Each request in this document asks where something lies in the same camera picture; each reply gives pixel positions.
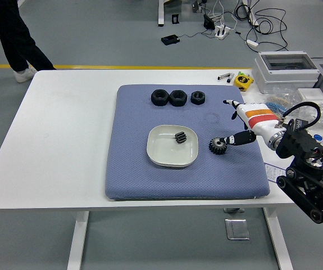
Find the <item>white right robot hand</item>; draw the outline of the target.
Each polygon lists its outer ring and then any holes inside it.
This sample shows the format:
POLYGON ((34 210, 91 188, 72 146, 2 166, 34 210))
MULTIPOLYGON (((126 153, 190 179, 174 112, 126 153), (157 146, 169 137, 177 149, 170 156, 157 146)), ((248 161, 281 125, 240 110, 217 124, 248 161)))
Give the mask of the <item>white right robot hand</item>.
POLYGON ((224 104, 231 105, 235 112, 232 119, 237 116, 243 121, 246 132, 240 132, 222 140, 230 145, 242 145, 254 141, 261 136, 271 150, 276 150, 286 128, 283 122, 264 103, 240 103, 236 100, 223 100, 224 104))

